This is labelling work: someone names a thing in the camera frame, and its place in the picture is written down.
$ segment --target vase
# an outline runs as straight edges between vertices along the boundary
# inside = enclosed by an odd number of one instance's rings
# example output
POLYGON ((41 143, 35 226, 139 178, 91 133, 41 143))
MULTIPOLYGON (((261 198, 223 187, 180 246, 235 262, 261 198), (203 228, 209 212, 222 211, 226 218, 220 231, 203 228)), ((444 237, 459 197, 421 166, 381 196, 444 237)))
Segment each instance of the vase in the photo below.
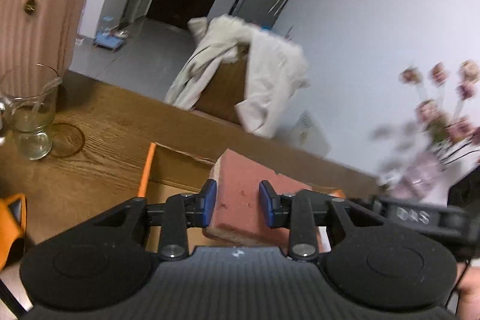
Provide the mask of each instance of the vase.
POLYGON ((438 157, 428 151, 419 153, 407 167, 400 181, 389 194, 400 199, 423 199, 433 190, 443 171, 438 157))

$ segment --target pink flower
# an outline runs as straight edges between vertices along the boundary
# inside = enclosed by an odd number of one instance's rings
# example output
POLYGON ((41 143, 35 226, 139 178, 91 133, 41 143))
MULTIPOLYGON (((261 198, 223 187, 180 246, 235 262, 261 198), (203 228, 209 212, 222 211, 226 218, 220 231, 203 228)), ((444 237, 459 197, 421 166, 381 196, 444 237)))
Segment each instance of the pink flower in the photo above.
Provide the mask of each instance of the pink flower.
POLYGON ((410 67, 400 74, 400 81, 404 84, 418 84, 422 81, 422 75, 415 67, 410 67))
POLYGON ((477 83, 480 80, 480 69, 473 60, 467 60, 460 65, 460 76, 464 82, 477 83))
POLYGON ((475 128, 467 117, 462 117, 459 121, 447 127, 446 131, 448 138, 456 144, 470 137, 474 133, 475 128))
POLYGON ((480 145, 480 127, 475 129, 472 135, 472 144, 473 145, 480 145))
POLYGON ((429 124, 439 115, 440 112, 434 100, 426 100, 417 106, 417 117, 423 124, 429 124))
POLYGON ((448 79, 448 72, 445 70, 442 63, 438 63, 430 71, 430 77, 437 86, 442 86, 448 79))
POLYGON ((475 96, 475 85, 472 82, 464 81, 457 87, 458 94, 462 100, 467 100, 475 96))

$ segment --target pink sponge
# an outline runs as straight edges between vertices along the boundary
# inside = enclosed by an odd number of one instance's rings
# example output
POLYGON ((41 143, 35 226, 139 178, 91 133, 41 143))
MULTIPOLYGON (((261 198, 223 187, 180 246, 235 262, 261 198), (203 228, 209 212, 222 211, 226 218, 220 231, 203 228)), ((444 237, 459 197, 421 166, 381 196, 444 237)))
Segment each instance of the pink sponge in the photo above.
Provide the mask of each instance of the pink sponge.
MULTIPOLYGON (((288 247, 289 230, 270 229, 260 207, 258 186, 268 180, 278 194, 311 190, 301 182, 262 166, 238 153, 226 150, 210 172, 217 181, 217 202, 212 221, 204 234, 244 246, 288 247)), ((318 236, 319 249, 322 241, 318 236)))

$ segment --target gray floor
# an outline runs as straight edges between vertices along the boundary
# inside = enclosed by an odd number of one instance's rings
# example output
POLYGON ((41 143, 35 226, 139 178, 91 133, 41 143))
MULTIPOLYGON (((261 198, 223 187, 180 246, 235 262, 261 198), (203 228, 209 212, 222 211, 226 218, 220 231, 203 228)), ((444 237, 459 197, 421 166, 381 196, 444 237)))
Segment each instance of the gray floor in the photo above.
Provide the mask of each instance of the gray floor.
POLYGON ((70 70, 164 100, 195 50, 193 37, 187 31, 151 19, 136 22, 129 30, 132 36, 117 52, 87 43, 77 46, 70 70))

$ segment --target wood grain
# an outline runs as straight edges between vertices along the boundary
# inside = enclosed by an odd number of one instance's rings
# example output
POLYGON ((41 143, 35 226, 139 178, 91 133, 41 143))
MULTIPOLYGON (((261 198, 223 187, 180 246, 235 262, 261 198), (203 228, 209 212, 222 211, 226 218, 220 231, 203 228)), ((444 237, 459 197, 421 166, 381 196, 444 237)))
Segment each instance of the wood grain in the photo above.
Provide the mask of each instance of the wood grain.
POLYGON ((216 160, 227 148, 304 183, 376 191, 372 177, 184 112, 131 91, 68 72, 55 122, 77 126, 84 148, 74 156, 22 158, 11 136, 0 147, 0 197, 23 192, 35 243, 134 197, 151 141, 216 160))

